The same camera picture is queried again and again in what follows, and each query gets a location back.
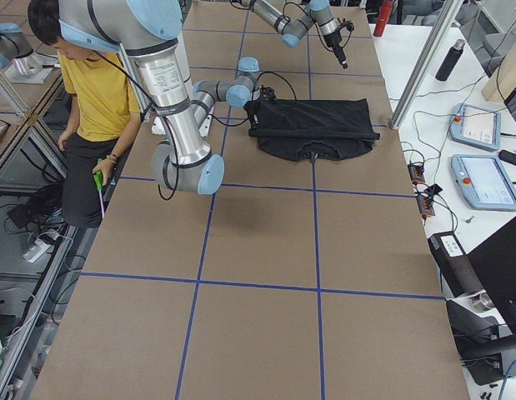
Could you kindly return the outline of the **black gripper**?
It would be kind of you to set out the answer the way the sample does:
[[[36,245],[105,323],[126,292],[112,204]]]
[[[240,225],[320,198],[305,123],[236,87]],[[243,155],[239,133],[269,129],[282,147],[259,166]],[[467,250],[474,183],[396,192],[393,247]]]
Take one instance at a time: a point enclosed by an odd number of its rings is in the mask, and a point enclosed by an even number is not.
[[[323,39],[324,39],[327,49],[330,52],[334,52],[334,56],[337,58],[340,66],[343,69],[346,69],[348,67],[348,61],[347,61],[346,54],[343,50],[343,47],[341,45],[341,42],[343,40],[342,34],[341,34],[341,29],[337,28],[337,29],[333,30],[332,32],[324,34]]]
[[[265,101],[265,102],[275,102],[277,100],[276,93],[272,87],[266,87],[261,85],[260,87],[256,87],[251,95],[251,101]]]

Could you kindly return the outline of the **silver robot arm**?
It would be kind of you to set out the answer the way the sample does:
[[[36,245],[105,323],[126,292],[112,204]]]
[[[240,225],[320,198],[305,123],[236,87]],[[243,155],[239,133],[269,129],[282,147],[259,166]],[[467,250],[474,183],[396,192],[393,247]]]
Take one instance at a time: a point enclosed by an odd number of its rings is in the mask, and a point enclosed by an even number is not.
[[[296,47],[312,28],[317,29],[319,41],[332,53],[341,68],[348,67],[344,47],[348,44],[354,25],[351,20],[335,17],[329,1],[309,1],[306,5],[286,2],[279,10],[269,1],[230,1],[234,8],[254,13],[282,36],[289,47]]]
[[[59,23],[69,43],[103,53],[124,51],[138,66],[167,137],[152,159],[158,184],[214,194],[223,180],[224,161],[212,152],[200,127],[215,103],[241,108],[258,97],[258,60],[240,59],[233,80],[199,82],[190,95],[177,59],[183,27],[178,2],[61,1]]]

